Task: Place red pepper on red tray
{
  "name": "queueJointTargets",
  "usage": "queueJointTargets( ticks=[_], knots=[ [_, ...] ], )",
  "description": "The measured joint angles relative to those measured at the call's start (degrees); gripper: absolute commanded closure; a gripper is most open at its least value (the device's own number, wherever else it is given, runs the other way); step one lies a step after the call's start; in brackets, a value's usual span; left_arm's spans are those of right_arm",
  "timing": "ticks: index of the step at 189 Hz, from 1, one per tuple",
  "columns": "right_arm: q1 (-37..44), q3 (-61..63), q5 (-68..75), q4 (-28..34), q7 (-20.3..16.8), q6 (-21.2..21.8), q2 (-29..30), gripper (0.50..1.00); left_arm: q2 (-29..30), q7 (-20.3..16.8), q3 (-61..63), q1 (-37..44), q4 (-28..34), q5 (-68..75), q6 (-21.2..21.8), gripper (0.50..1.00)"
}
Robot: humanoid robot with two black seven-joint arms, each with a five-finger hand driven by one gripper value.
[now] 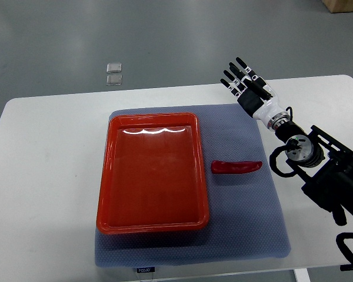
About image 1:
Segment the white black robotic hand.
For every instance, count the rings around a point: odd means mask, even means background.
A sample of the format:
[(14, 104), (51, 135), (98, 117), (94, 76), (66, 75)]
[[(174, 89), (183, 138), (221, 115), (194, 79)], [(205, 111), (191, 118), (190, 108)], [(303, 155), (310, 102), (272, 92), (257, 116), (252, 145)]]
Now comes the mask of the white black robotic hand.
[(276, 131), (292, 120), (291, 111), (279, 105), (276, 92), (241, 58), (229, 63), (224, 70), (226, 78), (220, 82), (233, 94), (243, 110), (253, 119), (260, 120), (267, 129)]

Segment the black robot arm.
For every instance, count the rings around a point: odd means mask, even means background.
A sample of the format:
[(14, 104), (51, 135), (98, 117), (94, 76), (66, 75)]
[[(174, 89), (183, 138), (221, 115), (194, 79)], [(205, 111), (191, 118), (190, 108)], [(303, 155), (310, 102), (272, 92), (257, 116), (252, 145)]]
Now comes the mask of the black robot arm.
[(315, 125), (305, 133), (293, 122), (291, 108), (268, 127), (284, 143), (269, 157), (271, 170), (283, 178), (299, 176), (304, 194), (337, 225), (346, 225), (346, 212), (353, 216), (353, 151)]

